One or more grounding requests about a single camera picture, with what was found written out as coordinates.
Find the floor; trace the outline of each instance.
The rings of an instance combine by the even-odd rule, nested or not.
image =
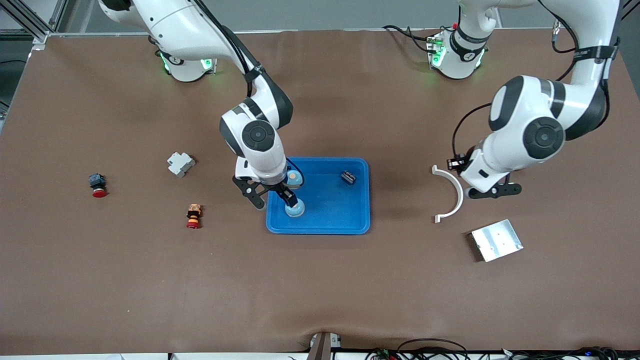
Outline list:
[[[454,0],[271,0],[269,11],[266,5],[256,0],[204,0],[219,20],[235,31],[260,30],[322,30],[380,28],[387,24],[412,26],[414,28],[437,28],[452,24],[457,17]],[[51,0],[26,1],[43,19],[50,17],[54,8]],[[123,26],[109,20],[96,0],[75,0],[61,25],[62,32],[69,33],[130,33],[138,28]],[[503,28],[547,28],[553,23],[552,16],[540,5],[523,9],[501,9]],[[0,11],[0,31],[19,28]],[[621,52],[626,59],[640,56],[640,10],[634,11],[622,24]],[[3,40],[6,33],[0,32],[0,61],[26,60],[31,48],[30,40]],[[640,95],[640,63],[627,61],[627,69]],[[23,65],[8,63],[0,65],[0,101],[10,104],[17,88]]]

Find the green led light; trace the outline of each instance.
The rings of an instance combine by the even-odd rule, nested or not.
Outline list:
[[[160,54],[160,59],[162,59],[162,63],[164,64],[164,69],[171,73],[171,70],[169,70],[169,64],[166,63],[166,59],[164,58],[164,55],[162,55],[162,53]]]
[[[447,54],[447,48],[442,46],[433,56],[433,61],[432,61],[433,66],[439,67],[442,64],[442,59],[446,54]]]
[[[205,71],[213,67],[212,65],[213,61],[211,61],[211,59],[200,60],[200,62],[202,63],[202,67],[205,69]]]

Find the orange and red component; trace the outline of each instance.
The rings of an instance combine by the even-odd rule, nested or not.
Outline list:
[[[202,216],[202,210],[199,204],[191,204],[187,211],[187,227],[190,229],[198,229],[200,227],[200,217]]]

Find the white curved part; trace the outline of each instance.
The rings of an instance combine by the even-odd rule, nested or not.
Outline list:
[[[431,173],[433,175],[442,176],[442,177],[446,178],[447,180],[449,180],[453,184],[453,186],[456,188],[456,192],[458,193],[458,201],[456,203],[456,207],[453,208],[453,210],[451,210],[450,212],[448,212],[446,214],[436,215],[435,216],[435,223],[437,224],[437,223],[440,222],[440,220],[442,218],[449,217],[449,216],[457,213],[458,210],[460,210],[460,207],[462,206],[462,200],[464,200],[464,194],[463,194],[463,190],[462,190],[462,185],[460,184],[458,179],[456,179],[456,177],[451,175],[449,172],[446,172],[444,170],[440,170],[437,165],[433,165],[431,167]]]

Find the plastic tray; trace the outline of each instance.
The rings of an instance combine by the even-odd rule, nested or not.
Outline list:
[[[369,230],[369,165],[361,158],[291,158],[305,176],[305,184],[295,190],[305,203],[302,216],[292,218],[284,211],[284,201],[269,192],[267,228],[276,234],[360,235]],[[345,183],[343,171],[356,177]]]

